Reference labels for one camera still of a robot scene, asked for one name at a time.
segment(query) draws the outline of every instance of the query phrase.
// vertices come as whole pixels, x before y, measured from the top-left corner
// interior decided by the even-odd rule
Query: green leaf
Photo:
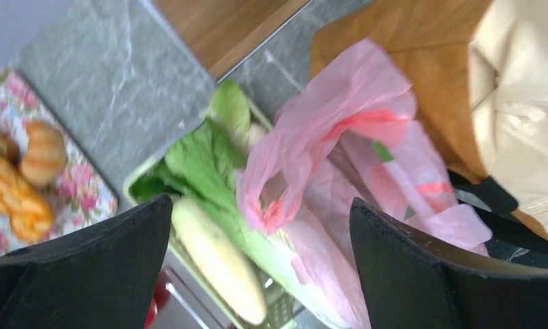
[[[0,73],[0,85],[4,84],[5,81],[7,81],[7,77],[9,76],[9,70],[5,69]]]
[[[232,79],[225,79],[213,94],[207,115],[224,126],[234,139],[247,138],[250,131],[250,102]]]
[[[394,157],[391,155],[391,153],[383,143],[373,142],[372,146],[374,147],[374,151],[383,162],[389,162],[394,160]]]
[[[139,177],[128,191],[138,203],[143,203],[163,193],[180,195],[178,190],[166,185],[162,179],[154,174]]]
[[[407,210],[405,211],[405,217],[403,217],[403,221],[406,221],[413,216],[415,216],[415,210],[408,206]]]
[[[183,190],[185,194],[239,212],[233,171],[245,168],[247,159],[222,126],[205,119],[201,127],[169,148],[165,162],[180,182],[186,182],[189,190]]]
[[[78,209],[80,209],[80,202],[79,202],[77,199],[71,200],[71,202],[70,202],[70,209],[71,209],[73,212],[77,212]]]
[[[180,191],[179,195],[187,194],[201,197],[201,195],[199,195],[199,193],[187,182],[186,179],[179,175],[175,175],[170,171],[169,167],[167,167],[165,159],[161,159],[161,161],[156,165],[154,175],[161,179],[165,185],[173,188],[175,191]]]

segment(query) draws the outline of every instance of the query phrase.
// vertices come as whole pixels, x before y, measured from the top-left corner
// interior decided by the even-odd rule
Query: bread
[[[9,216],[20,240],[35,242],[51,229],[54,215],[47,202],[0,156],[0,215]]]
[[[26,127],[27,152],[19,172],[33,186],[45,187],[65,169],[68,162],[62,134],[43,121],[30,121]]]
[[[5,132],[0,131],[0,156],[15,163],[19,158],[19,146]]]

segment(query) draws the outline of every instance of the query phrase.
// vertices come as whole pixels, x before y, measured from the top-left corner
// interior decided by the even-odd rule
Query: red object
[[[170,282],[168,275],[163,270],[158,276],[156,287],[154,288],[154,299],[159,310],[162,310],[171,297],[171,293],[167,290],[167,284]]]
[[[148,309],[148,316],[147,316],[147,321],[145,323],[145,329],[147,329],[152,324],[157,313],[158,313],[158,308],[156,307],[156,301],[153,298],[152,301],[150,301],[150,307]]]

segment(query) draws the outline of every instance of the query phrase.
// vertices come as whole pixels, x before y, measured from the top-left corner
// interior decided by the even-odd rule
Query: wooden surface
[[[375,0],[314,36],[311,76],[341,52],[370,38],[414,85],[417,119],[451,170],[472,183],[489,176],[479,157],[468,89],[469,42],[492,0]],[[540,222],[512,213],[548,240]]]
[[[209,73],[227,73],[308,0],[157,0]]]

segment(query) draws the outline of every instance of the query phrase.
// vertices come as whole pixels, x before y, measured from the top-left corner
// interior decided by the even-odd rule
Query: white radish
[[[261,282],[225,232],[188,197],[173,204],[171,221],[193,262],[225,303],[248,323],[261,324],[267,315]]]

